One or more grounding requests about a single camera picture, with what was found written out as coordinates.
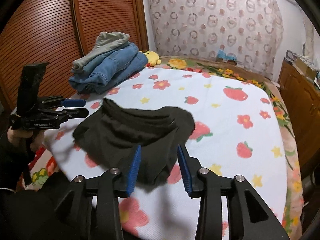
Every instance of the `sheer curtain with circle pattern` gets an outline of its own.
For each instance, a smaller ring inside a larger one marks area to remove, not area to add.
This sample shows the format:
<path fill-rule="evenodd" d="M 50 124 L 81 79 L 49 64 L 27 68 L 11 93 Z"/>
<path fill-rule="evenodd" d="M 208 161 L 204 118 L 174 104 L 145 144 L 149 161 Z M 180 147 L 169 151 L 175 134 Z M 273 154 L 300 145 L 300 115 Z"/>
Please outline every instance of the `sheer curtain with circle pattern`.
<path fill-rule="evenodd" d="M 276 0 L 149 0 L 157 53 L 215 59 L 272 79 L 283 22 Z"/>

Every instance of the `hand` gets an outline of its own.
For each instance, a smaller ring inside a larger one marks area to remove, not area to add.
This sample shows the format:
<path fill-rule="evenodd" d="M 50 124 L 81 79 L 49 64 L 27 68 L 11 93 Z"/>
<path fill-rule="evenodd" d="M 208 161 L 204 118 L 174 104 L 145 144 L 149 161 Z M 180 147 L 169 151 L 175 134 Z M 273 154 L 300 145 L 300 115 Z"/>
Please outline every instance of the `hand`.
<path fill-rule="evenodd" d="M 9 142 L 15 147 L 20 145 L 22 139 L 30 138 L 32 135 L 33 131 L 25 131 L 22 129 L 11 130 L 11 127 L 7 132 Z M 36 152 L 41 147 L 43 140 L 44 130 L 41 130 L 30 144 L 31 151 Z"/>

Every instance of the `box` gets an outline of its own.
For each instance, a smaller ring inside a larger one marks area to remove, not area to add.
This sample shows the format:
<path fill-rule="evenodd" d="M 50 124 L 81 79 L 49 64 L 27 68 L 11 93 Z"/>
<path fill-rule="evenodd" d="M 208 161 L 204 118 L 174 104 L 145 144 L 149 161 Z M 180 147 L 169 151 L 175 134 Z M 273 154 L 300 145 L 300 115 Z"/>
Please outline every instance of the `box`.
<path fill-rule="evenodd" d="M 317 75 L 317 71 L 309 68 L 299 57 L 297 58 L 296 66 L 302 71 L 302 73 L 306 77 L 309 77 L 312 80 L 315 80 L 315 77 Z"/>

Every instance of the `yellow plush toy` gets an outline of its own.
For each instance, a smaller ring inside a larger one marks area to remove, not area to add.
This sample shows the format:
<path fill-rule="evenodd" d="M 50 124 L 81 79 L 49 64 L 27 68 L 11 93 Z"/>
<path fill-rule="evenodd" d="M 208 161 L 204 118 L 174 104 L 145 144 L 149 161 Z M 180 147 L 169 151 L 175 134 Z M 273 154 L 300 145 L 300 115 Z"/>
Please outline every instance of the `yellow plush toy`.
<path fill-rule="evenodd" d="M 148 63 L 146 64 L 146 67 L 154 67 L 155 65 L 160 65 L 161 64 L 161 60 L 159 59 L 159 55 L 156 54 L 153 51 L 146 51 L 143 52 L 144 55 L 146 55 L 147 59 L 148 59 Z"/>

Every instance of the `wooden wardrobe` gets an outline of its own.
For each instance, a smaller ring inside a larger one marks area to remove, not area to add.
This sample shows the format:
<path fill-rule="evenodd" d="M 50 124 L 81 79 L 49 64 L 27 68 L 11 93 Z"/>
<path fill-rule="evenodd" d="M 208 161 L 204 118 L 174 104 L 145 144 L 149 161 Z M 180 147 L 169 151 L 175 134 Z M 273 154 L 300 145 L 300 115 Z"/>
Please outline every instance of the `wooden wardrobe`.
<path fill-rule="evenodd" d="M 303 177 L 320 161 L 320 91 L 286 61 L 282 63 L 279 84 L 292 123 Z"/>
<path fill-rule="evenodd" d="M 114 31 L 148 50 L 142 0 L 24 0 L 0 33 L 0 100 L 15 108 L 22 67 L 34 62 L 50 62 L 39 96 L 71 96 L 72 61 Z"/>

